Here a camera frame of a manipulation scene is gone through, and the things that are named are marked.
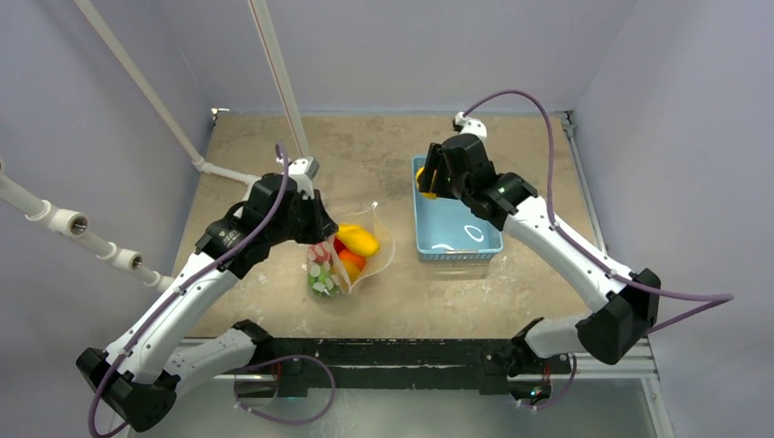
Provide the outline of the yellow mango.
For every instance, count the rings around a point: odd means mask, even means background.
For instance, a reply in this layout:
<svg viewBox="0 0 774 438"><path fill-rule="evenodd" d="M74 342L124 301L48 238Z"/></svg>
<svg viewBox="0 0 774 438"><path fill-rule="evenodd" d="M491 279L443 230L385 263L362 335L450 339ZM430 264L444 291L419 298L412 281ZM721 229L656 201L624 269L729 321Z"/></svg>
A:
<svg viewBox="0 0 774 438"><path fill-rule="evenodd" d="M371 232L356 224L341 224L336 237L347 249L359 256L375 256L381 249L378 239Z"/></svg>

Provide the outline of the clear dotted zip bag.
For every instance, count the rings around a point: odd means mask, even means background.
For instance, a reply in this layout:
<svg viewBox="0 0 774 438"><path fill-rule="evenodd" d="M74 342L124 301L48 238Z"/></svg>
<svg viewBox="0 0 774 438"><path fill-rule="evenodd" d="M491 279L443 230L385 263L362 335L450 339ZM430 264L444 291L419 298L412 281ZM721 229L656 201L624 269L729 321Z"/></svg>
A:
<svg viewBox="0 0 774 438"><path fill-rule="evenodd" d="M308 247L307 283L313 295L348 295L390 266L395 243L377 215L378 208L374 202L364 211L344 215L334 236Z"/></svg>

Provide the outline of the green striped melon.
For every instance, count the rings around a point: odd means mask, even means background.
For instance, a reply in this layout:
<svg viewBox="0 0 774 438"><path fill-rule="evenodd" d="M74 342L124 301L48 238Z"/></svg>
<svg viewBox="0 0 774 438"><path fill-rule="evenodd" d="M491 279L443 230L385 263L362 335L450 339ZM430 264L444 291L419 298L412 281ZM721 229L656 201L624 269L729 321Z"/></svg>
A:
<svg viewBox="0 0 774 438"><path fill-rule="evenodd" d="M308 272L308 286L317 297L333 297L340 293L340 287L331 278L329 270L313 266Z"/></svg>

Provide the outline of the wrinkled red strawberry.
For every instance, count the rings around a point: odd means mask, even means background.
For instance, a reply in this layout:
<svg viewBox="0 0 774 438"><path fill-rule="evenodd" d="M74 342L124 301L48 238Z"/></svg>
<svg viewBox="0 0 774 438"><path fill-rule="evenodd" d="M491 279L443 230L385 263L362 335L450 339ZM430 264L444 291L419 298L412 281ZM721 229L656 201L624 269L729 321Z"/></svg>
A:
<svg viewBox="0 0 774 438"><path fill-rule="evenodd" d="M333 247L330 242L322 242L315 245L310 245L307 252L307 257L310 263L316 265L324 265L330 263L333 259Z"/></svg>

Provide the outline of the yellow lemon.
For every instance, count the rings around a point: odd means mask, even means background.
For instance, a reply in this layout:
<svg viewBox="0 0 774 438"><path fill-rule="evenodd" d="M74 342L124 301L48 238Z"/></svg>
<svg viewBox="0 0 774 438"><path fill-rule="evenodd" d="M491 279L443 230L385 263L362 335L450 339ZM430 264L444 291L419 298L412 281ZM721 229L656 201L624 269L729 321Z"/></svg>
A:
<svg viewBox="0 0 774 438"><path fill-rule="evenodd" d="M436 171L427 171L423 166L416 171L415 185L421 196L430 200L437 198L437 194L434 192L435 179Z"/></svg>

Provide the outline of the orange fruit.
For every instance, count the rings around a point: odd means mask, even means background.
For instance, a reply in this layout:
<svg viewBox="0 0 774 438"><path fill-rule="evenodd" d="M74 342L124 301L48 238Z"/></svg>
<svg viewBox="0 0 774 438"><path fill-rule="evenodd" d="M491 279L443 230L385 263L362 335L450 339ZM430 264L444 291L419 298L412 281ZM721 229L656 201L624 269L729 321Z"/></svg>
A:
<svg viewBox="0 0 774 438"><path fill-rule="evenodd" d="M358 255L352 252L350 249L344 248L338 252L339 259L342 262L348 262L354 266L357 271L361 272L367 264L367 258L362 255Z"/></svg>

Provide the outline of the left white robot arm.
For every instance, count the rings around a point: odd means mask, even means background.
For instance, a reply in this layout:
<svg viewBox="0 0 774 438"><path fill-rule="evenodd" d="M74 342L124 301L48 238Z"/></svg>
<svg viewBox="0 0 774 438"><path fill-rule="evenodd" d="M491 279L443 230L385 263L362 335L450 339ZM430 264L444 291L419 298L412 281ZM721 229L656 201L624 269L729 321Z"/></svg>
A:
<svg viewBox="0 0 774 438"><path fill-rule="evenodd" d="M274 246L318 244L337 229L308 172L288 169L254 182L245 200L206 227L181 272L131 327L108 347L87 348L77 358L78 371L94 392L89 434L102 435L96 422L101 404L122 419L109 437L126 427L145 432L179 397L221 373L259 373L303 360L302 354L276 350L274 337L250 320L181 354L175 350L205 311L267 260Z"/></svg>

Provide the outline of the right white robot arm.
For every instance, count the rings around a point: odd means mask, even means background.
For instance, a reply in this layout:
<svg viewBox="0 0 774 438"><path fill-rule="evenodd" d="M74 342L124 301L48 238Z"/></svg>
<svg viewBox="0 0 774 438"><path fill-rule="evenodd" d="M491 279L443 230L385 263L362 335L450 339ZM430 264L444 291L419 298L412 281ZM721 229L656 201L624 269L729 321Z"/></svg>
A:
<svg viewBox="0 0 774 438"><path fill-rule="evenodd" d="M455 135L430 145L417 176L422 193L462 202L479 219L518 240L567 281L590 313L537 318L513 339L512 358L533 371L560 353L587 352L614 365L654 325L659 298L644 291L659 287L649 269L639 273L608 261L557 216L550 216L537 189L513 173L499 173L484 143L474 134Z"/></svg>

